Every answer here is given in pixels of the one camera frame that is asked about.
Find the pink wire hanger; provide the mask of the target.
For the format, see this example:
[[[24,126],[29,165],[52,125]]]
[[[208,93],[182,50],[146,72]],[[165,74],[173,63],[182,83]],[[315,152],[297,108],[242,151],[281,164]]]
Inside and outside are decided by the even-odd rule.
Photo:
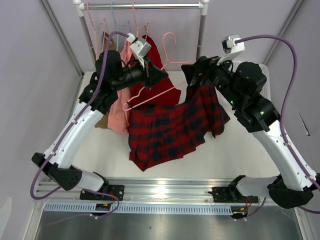
[[[167,33],[165,33],[165,34],[163,35],[161,42],[162,42],[162,47],[163,47],[163,50],[164,50],[164,55],[165,55],[166,64],[161,68],[161,70],[164,70],[164,68],[165,68],[168,64],[181,64],[181,65],[182,65],[182,64],[191,64],[192,61],[170,61],[169,56],[168,56],[168,54],[167,54],[166,46],[165,46],[165,38],[166,38],[167,35],[172,35],[172,36],[173,36],[173,40],[174,40],[174,44],[175,44],[175,45],[177,44],[176,36],[175,36],[175,34],[174,34],[173,32],[167,32]],[[133,108],[136,108],[136,107],[138,107],[138,106],[140,106],[140,105],[142,105],[142,104],[145,104],[145,103],[147,103],[147,102],[149,102],[149,101],[151,101],[151,100],[153,100],[153,99],[156,99],[156,98],[160,97],[161,95],[163,95],[163,94],[165,94],[165,93],[167,93],[167,92],[169,92],[169,91],[171,91],[171,90],[173,90],[173,89],[176,89],[177,87],[180,87],[180,86],[186,85],[186,84],[187,84],[187,82],[184,80],[184,81],[182,81],[181,83],[179,83],[178,85],[175,85],[175,86],[173,86],[173,87],[171,87],[171,88],[168,88],[167,90],[165,90],[165,91],[163,91],[163,92],[161,92],[161,93],[159,93],[159,94],[157,94],[157,95],[155,95],[155,96],[153,96],[153,97],[150,97],[150,98],[148,98],[148,99],[146,99],[146,100],[144,100],[144,101],[142,101],[142,102],[140,102],[140,103],[138,103],[138,104],[136,104],[136,105],[130,106],[129,108],[125,108],[126,106],[129,106],[129,103],[130,103],[131,100],[133,100],[133,99],[135,99],[135,98],[137,98],[137,97],[140,96],[142,90],[145,89],[145,87],[142,87],[142,88],[139,90],[138,95],[135,95],[135,96],[131,97],[131,98],[122,106],[122,110],[125,111],[125,112],[128,112],[128,111],[132,110]]]

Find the red plaid skirt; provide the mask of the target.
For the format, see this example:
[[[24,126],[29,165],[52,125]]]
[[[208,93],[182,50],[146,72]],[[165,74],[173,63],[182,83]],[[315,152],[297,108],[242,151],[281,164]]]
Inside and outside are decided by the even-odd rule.
[[[221,135],[230,120],[211,83],[187,87],[183,103],[143,104],[129,114],[129,159],[145,171],[183,158],[205,143],[205,134]]]

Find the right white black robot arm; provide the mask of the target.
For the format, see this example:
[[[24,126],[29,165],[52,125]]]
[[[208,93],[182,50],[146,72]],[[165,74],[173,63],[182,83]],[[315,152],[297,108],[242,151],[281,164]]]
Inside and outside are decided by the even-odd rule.
[[[237,121],[260,142],[279,171],[272,177],[236,177],[229,184],[229,198],[239,202],[247,196],[270,197],[284,209],[305,206],[313,198],[320,176],[311,168],[304,173],[307,164],[298,164],[290,152],[294,145],[286,143],[288,135],[281,133],[281,115],[260,93],[267,77],[257,63],[241,62],[232,71],[231,60],[219,60],[218,56],[202,56],[193,64],[183,64],[187,84],[213,84],[231,105]]]

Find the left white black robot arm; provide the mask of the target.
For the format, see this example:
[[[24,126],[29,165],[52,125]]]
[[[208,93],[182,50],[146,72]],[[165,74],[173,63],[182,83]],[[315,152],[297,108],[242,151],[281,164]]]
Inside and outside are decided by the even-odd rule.
[[[100,174],[73,166],[78,149],[94,126],[118,99],[118,91],[142,83],[151,88],[168,77],[165,70],[154,65],[145,54],[139,54],[133,63],[123,65],[120,53],[105,50],[95,62],[95,72],[78,98],[73,116],[51,146],[43,153],[33,154],[31,161],[38,167],[32,181],[30,195],[35,200],[35,185],[41,173],[70,191],[74,188],[91,192],[97,200],[108,196],[108,181]]]

